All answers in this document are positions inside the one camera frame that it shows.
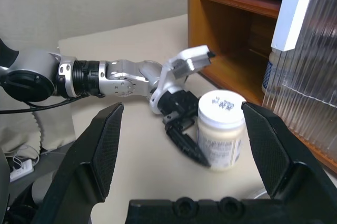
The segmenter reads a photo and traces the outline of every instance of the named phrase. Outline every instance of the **black rubber grip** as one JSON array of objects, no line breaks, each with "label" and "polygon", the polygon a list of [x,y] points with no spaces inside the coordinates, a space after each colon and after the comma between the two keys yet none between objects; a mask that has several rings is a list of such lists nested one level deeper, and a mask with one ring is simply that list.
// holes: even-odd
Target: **black rubber grip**
[{"label": "black rubber grip", "polygon": [[19,55],[19,52],[8,48],[0,39],[0,66],[10,68]]},{"label": "black rubber grip", "polygon": [[268,119],[249,103],[242,109],[256,166],[268,194],[274,197],[289,169],[289,157]]},{"label": "black rubber grip", "polygon": [[107,117],[100,142],[97,145],[92,166],[103,197],[110,190],[118,153],[123,106],[117,107],[113,116]]},{"label": "black rubber grip", "polygon": [[171,141],[174,142],[174,144],[182,153],[184,153],[200,165],[207,167],[210,166],[207,158],[202,153],[198,144],[193,141],[193,139],[189,135],[183,134],[175,127],[170,127],[169,129],[167,129],[166,134],[170,137]]}]

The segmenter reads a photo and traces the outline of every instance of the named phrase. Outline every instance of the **jar lid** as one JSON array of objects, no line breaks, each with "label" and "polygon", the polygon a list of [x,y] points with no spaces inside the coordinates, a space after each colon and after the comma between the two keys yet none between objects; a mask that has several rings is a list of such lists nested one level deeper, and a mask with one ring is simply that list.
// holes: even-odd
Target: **jar lid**
[{"label": "jar lid", "polygon": [[214,90],[199,100],[198,116],[207,125],[232,129],[245,123],[241,105],[246,100],[233,91]]}]

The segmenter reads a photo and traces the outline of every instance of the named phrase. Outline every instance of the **electrical outlet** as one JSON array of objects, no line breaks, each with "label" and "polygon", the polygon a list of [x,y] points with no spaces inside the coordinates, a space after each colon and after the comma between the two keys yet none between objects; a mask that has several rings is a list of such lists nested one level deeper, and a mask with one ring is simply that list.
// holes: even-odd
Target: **electrical outlet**
[{"label": "electrical outlet", "polygon": [[11,182],[18,180],[34,171],[33,162],[31,159],[28,159],[22,162],[23,168],[14,169],[11,172]]}]

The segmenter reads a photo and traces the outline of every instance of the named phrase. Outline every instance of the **black cable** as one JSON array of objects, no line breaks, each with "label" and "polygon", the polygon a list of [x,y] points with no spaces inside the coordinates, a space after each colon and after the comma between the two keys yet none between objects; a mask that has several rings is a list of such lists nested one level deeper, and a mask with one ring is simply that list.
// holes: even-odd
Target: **black cable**
[{"label": "black cable", "polygon": [[30,107],[35,107],[35,108],[40,108],[40,107],[45,107],[45,106],[39,106],[30,102],[25,102],[27,105],[29,105]]},{"label": "black cable", "polygon": [[88,97],[89,95],[81,95],[75,98],[70,98],[70,99],[66,99],[60,103],[57,104],[53,104],[53,105],[49,105],[49,106],[38,106],[38,105],[33,105],[34,108],[29,108],[29,109],[18,109],[18,110],[0,110],[0,115],[6,115],[6,114],[19,114],[19,113],[30,113],[30,112],[37,112],[37,111],[42,111],[42,110],[47,110],[47,109],[52,109],[55,107],[61,107],[67,104],[70,104],[74,101],[77,101],[79,99]]}]

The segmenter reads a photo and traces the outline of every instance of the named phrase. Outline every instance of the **white table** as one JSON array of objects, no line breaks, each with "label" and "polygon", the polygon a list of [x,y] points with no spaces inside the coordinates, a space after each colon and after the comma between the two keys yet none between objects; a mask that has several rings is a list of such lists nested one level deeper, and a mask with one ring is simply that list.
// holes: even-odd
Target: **white table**
[{"label": "white table", "polygon": [[[63,55],[81,60],[155,60],[162,64],[187,48],[187,16],[69,38],[61,40],[59,47]],[[186,87],[197,97],[215,89],[198,74],[188,79]],[[93,224],[124,223],[131,199],[240,199],[263,188],[247,136],[237,165],[213,173],[178,151],[165,134],[162,116],[150,111],[145,97],[89,97],[73,103],[76,137],[99,110],[118,101],[125,108],[116,167],[109,196],[92,211]]]}]

